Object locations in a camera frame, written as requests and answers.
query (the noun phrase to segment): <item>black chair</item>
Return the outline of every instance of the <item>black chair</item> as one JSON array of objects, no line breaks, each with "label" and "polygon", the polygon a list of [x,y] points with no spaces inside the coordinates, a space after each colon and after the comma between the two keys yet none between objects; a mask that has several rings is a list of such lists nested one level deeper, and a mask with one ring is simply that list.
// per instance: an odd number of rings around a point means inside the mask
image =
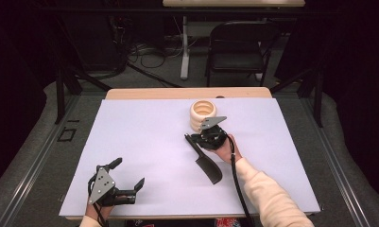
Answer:
[{"label": "black chair", "polygon": [[[210,34],[205,73],[207,87],[211,71],[262,74],[260,86],[263,86],[271,47],[280,34],[272,22],[232,21],[216,26]],[[262,51],[259,44],[267,44],[266,49]]]}]

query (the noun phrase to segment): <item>person's right hand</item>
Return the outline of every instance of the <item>person's right hand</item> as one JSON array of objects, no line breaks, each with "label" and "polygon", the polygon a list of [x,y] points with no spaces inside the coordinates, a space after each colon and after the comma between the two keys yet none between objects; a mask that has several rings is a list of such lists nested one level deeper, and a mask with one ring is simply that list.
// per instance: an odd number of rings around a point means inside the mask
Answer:
[{"label": "person's right hand", "polygon": [[[242,158],[242,155],[239,152],[238,146],[236,145],[235,139],[233,138],[233,135],[228,134],[230,138],[233,140],[233,147],[235,149],[235,161],[237,162],[239,159]],[[218,149],[209,149],[209,151],[214,152],[216,155],[218,155],[224,162],[230,164],[231,163],[231,145],[230,140],[227,138],[224,141],[224,144],[218,148]]]}]

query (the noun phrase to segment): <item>table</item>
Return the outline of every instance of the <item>table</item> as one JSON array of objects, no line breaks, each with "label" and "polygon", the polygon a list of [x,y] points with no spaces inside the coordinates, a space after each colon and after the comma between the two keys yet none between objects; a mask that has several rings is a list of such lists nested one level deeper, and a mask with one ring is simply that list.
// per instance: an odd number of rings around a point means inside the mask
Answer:
[{"label": "table", "polygon": [[[115,155],[122,155],[123,163],[110,171],[116,186],[129,189],[143,177],[146,181],[137,195],[136,204],[115,207],[111,218],[243,217],[231,179],[231,167],[216,155],[209,155],[224,176],[221,182],[213,185],[195,163],[197,155],[184,139],[184,131],[193,133],[188,122],[183,120],[187,124],[179,124],[177,120],[186,117],[189,120],[190,104],[200,98],[212,100],[218,112],[228,116],[226,121],[232,125],[222,122],[220,126],[235,134],[243,147],[254,148],[254,144],[245,146],[250,141],[260,143],[257,145],[260,148],[266,147],[266,154],[257,154],[259,161],[254,158],[256,153],[246,151],[246,148],[241,150],[251,163],[257,163],[281,183],[304,212],[319,212],[281,110],[267,88],[150,88],[112,89],[108,92],[82,152],[60,216],[81,218],[87,200],[83,192],[86,192],[95,166],[105,165],[116,158]],[[262,109],[262,106],[264,109],[257,113],[246,111],[247,108]],[[247,120],[249,116],[257,118],[257,121]],[[243,120],[247,125],[258,122],[258,127],[243,125],[240,123]],[[176,207],[181,202],[185,205]],[[249,201],[247,205],[250,213],[256,215]]]},{"label": "table", "polygon": [[[304,6],[304,0],[163,0],[165,7],[172,8],[298,8]],[[189,67],[189,49],[188,49],[188,21],[187,17],[183,16],[182,23],[182,36],[183,36],[183,54],[182,54],[182,67],[181,79],[188,79]]]}]

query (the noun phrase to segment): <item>person's right arm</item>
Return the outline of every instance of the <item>person's right arm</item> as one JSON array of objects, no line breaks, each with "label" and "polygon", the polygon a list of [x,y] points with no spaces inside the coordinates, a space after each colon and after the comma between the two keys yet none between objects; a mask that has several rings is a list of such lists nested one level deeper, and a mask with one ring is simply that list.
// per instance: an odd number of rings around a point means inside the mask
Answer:
[{"label": "person's right arm", "polygon": [[[235,149],[236,173],[244,180],[246,195],[259,211],[263,226],[314,226],[276,181],[254,168],[242,157],[233,136],[229,136],[233,140]],[[214,152],[226,163],[231,163],[231,147],[228,139]]]}]

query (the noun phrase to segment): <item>chair seat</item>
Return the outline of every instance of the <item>chair seat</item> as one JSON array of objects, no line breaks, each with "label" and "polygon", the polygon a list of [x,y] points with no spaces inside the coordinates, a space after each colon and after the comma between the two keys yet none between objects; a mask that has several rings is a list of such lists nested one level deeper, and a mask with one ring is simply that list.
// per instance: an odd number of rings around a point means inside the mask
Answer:
[{"label": "chair seat", "polygon": [[258,53],[218,53],[214,54],[210,62],[213,70],[235,72],[262,72],[263,57]]}]

